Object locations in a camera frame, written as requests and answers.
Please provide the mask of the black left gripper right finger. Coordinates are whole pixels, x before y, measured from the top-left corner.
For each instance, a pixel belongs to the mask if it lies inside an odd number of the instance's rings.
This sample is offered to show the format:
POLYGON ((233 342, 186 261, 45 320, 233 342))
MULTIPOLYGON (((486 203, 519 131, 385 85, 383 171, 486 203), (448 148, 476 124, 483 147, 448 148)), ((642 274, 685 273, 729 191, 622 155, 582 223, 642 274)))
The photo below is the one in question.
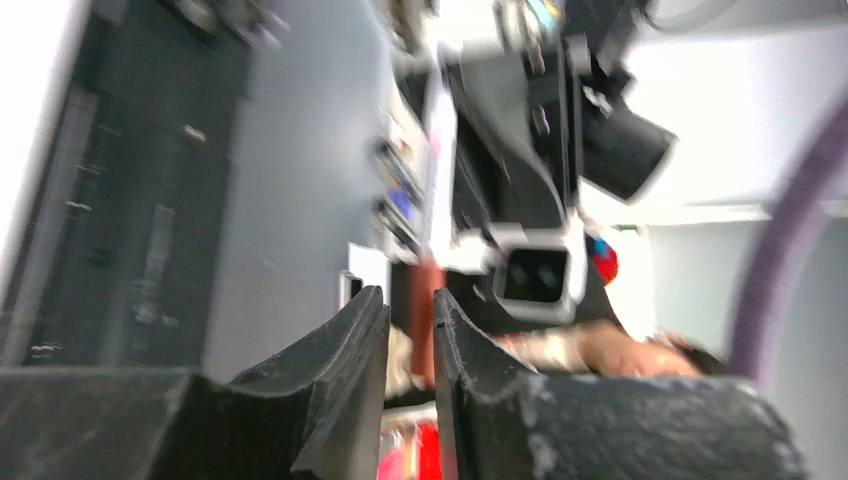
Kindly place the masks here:
POLYGON ((747 382, 535 373, 434 296, 447 479, 805 479, 790 427, 747 382))

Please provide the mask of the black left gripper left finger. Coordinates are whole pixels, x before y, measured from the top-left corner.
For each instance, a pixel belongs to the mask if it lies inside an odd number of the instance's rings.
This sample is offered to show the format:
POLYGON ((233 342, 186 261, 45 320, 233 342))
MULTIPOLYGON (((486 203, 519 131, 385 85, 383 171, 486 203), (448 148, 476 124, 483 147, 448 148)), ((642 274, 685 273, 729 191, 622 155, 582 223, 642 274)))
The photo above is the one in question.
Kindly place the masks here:
POLYGON ((185 368, 1 373, 5 479, 372 479, 390 310, 363 288, 221 384, 185 368))

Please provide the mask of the brown marker cap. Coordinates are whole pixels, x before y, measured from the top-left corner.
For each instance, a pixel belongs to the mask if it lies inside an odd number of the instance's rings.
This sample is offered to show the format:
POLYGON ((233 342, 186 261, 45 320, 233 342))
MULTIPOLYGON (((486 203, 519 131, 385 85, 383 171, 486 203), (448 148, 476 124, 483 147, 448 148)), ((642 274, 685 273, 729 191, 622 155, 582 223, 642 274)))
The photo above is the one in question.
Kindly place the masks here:
POLYGON ((444 271, 432 257, 412 267, 409 285, 410 371, 426 387, 435 386, 434 293, 445 285, 444 271))

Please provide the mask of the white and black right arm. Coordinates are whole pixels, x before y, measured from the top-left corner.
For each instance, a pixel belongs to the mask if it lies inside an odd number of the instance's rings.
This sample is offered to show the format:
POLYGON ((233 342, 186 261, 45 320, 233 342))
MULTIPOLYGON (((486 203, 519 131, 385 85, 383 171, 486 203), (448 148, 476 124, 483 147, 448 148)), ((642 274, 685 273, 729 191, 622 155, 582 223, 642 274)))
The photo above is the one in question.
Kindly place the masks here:
POLYGON ((497 1, 492 39, 445 30, 440 1, 381 1, 398 114, 376 146, 406 195, 376 214, 397 248, 448 266, 454 240, 481 245, 482 269, 584 269, 596 242, 579 184, 628 200, 673 143, 633 114, 624 53, 646 1, 497 1))

